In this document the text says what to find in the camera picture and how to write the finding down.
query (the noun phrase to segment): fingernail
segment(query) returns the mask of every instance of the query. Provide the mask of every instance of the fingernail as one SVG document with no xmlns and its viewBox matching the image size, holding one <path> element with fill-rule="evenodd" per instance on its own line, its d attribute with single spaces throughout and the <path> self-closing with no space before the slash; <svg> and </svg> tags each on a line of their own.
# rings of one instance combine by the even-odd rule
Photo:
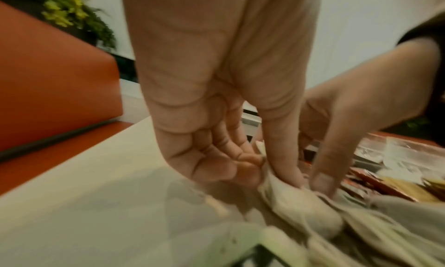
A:
<svg viewBox="0 0 445 267">
<path fill-rule="evenodd" d="M 331 175 L 319 173 L 312 182 L 312 190 L 329 196 L 332 193 L 335 180 Z"/>
</svg>

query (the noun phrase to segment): table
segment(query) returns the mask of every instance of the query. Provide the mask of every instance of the table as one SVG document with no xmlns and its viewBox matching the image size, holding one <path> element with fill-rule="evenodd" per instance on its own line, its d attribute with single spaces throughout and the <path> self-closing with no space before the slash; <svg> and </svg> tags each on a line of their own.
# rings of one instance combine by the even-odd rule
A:
<svg viewBox="0 0 445 267">
<path fill-rule="evenodd" d="M 183 179 L 147 118 L 0 198 L 0 266 L 186 266 L 243 221 L 295 233 L 251 191 Z"/>
</svg>

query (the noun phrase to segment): orange cushion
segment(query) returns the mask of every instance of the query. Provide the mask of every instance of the orange cushion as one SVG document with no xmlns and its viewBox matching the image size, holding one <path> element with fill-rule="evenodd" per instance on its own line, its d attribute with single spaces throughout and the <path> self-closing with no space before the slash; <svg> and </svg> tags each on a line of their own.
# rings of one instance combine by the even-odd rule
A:
<svg viewBox="0 0 445 267">
<path fill-rule="evenodd" d="M 113 122 L 24 156 L 0 163 L 0 195 L 131 126 Z"/>
<path fill-rule="evenodd" d="M 122 115 L 114 58 L 0 2 L 0 152 Z"/>
</svg>

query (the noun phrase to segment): green plant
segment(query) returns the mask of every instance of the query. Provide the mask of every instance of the green plant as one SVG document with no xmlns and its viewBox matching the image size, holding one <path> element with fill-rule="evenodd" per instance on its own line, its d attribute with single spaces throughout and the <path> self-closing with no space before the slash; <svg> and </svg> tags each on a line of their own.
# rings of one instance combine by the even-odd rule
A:
<svg viewBox="0 0 445 267">
<path fill-rule="evenodd" d="M 110 50 L 116 48 L 113 31 L 96 14 L 100 9 L 89 7 L 86 0 L 41 0 L 45 6 L 44 17 L 63 27 L 75 25 L 78 29 L 87 30 L 102 41 L 102 45 Z"/>
</svg>

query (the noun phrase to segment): hand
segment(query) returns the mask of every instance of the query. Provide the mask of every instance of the hand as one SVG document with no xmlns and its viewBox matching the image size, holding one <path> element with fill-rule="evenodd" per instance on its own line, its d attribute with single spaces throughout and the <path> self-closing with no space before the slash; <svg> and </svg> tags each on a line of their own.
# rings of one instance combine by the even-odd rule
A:
<svg viewBox="0 0 445 267">
<path fill-rule="evenodd" d="M 332 196 L 368 132 L 418 116 L 428 104 L 440 62 L 430 39 L 415 39 L 305 93 L 300 149 L 322 141 L 310 185 Z"/>
<path fill-rule="evenodd" d="M 297 168 L 299 110 L 318 0 L 124 0 L 142 92 L 167 163 L 198 182 L 261 181 L 242 129 L 262 117 L 283 181 Z"/>
</svg>

